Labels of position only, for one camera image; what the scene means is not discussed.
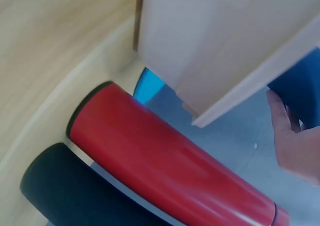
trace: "black cylinder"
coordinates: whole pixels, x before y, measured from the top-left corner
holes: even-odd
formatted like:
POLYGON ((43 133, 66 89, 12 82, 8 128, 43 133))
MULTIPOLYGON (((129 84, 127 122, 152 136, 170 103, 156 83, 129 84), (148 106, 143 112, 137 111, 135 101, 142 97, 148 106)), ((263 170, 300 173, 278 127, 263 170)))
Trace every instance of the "black cylinder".
POLYGON ((63 143, 33 161, 21 191, 55 226, 170 225, 116 189, 63 143))

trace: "curved wooden wall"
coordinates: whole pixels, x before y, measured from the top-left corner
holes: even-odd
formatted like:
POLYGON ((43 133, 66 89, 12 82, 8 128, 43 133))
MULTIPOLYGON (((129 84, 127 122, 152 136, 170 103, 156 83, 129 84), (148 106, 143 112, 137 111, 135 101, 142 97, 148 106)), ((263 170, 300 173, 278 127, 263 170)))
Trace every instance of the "curved wooden wall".
POLYGON ((115 79, 133 91, 143 68, 133 51, 136 1, 0 0, 1 224, 45 225, 19 191, 26 167, 68 142, 69 117, 97 84, 115 79))

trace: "red cylinder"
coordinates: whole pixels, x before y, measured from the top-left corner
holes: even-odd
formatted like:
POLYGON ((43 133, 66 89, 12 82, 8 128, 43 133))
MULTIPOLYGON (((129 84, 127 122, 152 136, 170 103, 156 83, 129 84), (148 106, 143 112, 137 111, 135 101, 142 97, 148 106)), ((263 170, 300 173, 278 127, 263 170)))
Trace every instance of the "red cylinder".
POLYGON ((287 212, 115 83, 98 86, 80 103, 67 135, 115 178, 187 225, 289 225, 287 212))

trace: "wooden panel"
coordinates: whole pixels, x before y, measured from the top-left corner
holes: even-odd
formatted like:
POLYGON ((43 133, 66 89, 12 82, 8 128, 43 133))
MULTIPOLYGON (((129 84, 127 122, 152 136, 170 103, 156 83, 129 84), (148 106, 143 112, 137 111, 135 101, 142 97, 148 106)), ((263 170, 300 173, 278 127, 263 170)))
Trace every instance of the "wooden panel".
POLYGON ((68 142, 81 99, 110 79, 133 91, 144 67, 132 63, 135 10, 136 0, 0 0, 1 224, 46 223, 20 180, 46 147, 68 142))
POLYGON ((144 0, 138 52, 204 126, 316 46, 319 29, 308 41, 295 36, 319 13, 320 0, 144 0), (292 40, 295 50, 276 61, 292 40))

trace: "light blue object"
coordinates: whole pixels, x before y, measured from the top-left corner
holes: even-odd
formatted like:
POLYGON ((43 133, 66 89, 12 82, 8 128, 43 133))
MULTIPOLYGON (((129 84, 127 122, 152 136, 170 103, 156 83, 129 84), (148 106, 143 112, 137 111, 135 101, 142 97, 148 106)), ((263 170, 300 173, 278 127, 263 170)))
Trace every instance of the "light blue object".
POLYGON ((152 71, 145 68, 135 87, 133 96, 142 104, 148 102, 165 85, 152 71))

